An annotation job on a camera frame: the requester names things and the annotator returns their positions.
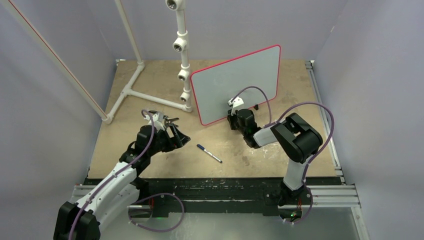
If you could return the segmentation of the white marker pen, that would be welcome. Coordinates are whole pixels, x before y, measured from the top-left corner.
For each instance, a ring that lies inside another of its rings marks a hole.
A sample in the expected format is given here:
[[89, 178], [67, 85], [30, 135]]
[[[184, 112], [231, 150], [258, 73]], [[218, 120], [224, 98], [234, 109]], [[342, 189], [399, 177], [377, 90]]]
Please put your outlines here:
[[218, 157], [216, 157], [214, 154], [212, 154], [210, 151], [208, 151], [207, 149], [205, 149], [202, 145], [197, 144], [196, 145], [200, 150], [202, 150], [203, 152], [205, 152], [206, 154], [208, 154], [210, 157], [212, 157], [213, 159], [215, 159], [216, 161], [218, 161], [219, 163], [223, 163], [223, 161], [221, 159], [219, 159]]

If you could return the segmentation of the red framed whiteboard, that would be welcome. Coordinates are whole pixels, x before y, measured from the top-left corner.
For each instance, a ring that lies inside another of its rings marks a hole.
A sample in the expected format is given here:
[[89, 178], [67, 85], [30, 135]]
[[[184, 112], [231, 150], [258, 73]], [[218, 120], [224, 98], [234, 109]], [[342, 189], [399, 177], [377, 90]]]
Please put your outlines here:
[[235, 95], [245, 108], [273, 100], [278, 93], [281, 50], [275, 44], [193, 72], [190, 83], [200, 123], [207, 126], [225, 119]]

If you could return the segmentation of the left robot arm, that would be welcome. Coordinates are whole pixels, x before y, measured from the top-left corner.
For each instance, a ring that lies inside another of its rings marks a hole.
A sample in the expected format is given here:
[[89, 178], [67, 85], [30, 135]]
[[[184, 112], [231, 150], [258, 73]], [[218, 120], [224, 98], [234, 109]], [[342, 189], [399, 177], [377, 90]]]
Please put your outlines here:
[[149, 184], [139, 175], [157, 153], [182, 148], [191, 139], [160, 112], [143, 114], [149, 122], [137, 133], [113, 170], [93, 190], [76, 202], [65, 202], [58, 211], [53, 239], [98, 240], [111, 221], [129, 205], [150, 199]]

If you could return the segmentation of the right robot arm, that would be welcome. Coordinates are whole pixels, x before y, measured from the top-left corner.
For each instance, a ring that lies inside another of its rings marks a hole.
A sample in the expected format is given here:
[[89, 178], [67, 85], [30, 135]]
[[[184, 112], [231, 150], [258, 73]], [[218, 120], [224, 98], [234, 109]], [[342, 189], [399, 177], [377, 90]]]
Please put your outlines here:
[[278, 205], [284, 206], [298, 200], [305, 189], [307, 161], [318, 153], [323, 144], [321, 135], [297, 113], [270, 127], [259, 127], [253, 111], [247, 108], [229, 110], [227, 120], [230, 129], [239, 131], [250, 148], [280, 144], [288, 156], [288, 165], [280, 184]]

